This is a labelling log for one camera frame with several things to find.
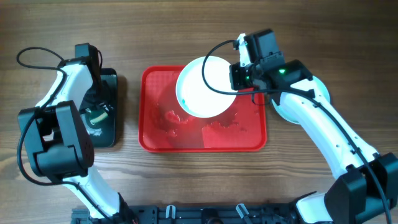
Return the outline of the green yellow sponge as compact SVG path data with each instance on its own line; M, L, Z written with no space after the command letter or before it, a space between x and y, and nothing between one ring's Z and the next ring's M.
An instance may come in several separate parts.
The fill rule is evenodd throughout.
M99 110L85 110L85 119L86 122L92 126L99 124L108 118L108 113L104 109Z

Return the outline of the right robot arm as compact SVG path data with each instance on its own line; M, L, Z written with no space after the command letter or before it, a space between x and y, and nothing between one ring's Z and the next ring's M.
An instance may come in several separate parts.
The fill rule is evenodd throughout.
M269 94L303 127L326 159L335 178L325 193L294 202L302 223L364 223L382 213L391 223L397 205L397 157L380 155L332 107L313 75L298 60L270 66L230 66L231 86Z

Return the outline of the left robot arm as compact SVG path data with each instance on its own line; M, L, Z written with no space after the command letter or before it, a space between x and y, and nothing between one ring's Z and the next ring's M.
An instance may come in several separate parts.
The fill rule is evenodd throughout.
M104 90L107 84L100 65L91 56L81 56L62 60L55 67L57 79L45 98L18 114L17 165L28 181L41 184L24 169L21 152L25 150L34 174L48 178L46 186L63 185L71 190L96 222L132 222L134 214L127 203L93 165L95 145L81 119L83 103L89 104L89 110L99 106L107 115L116 107L98 97L86 98L90 89Z

